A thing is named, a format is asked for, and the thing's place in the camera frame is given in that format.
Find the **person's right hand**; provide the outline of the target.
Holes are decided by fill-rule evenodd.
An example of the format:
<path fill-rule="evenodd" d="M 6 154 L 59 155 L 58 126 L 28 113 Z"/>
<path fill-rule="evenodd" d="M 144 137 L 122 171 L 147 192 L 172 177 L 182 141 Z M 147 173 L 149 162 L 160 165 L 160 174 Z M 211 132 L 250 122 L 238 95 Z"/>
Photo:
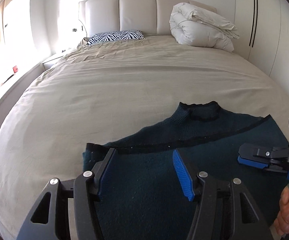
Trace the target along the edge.
<path fill-rule="evenodd" d="M 275 219 L 273 226 L 278 235 L 289 234 L 289 187 L 286 186 L 279 201 L 280 211 Z"/>

